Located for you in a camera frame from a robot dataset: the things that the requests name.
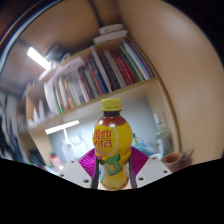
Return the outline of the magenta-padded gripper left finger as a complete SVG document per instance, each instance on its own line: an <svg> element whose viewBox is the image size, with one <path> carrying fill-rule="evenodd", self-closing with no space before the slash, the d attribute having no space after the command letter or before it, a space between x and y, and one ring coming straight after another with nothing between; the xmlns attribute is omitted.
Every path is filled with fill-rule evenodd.
<svg viewBox="0 0 224 224"><path fill-rule="evenodd" d="M92 149L78 160L68 162L59 176L80 187L97 189L99 183L99 162Z"/></svg>

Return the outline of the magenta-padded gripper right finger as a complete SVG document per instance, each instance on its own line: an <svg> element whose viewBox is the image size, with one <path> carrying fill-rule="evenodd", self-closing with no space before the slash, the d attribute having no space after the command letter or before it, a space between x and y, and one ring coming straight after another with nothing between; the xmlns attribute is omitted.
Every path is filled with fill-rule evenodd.
<svg viewBox="0 0 224 224"><path fill-rule="evenodd" d="M131 148L128 189L144 187L170 174L171 171L158 157L148 157L137 148Z"/></svg>

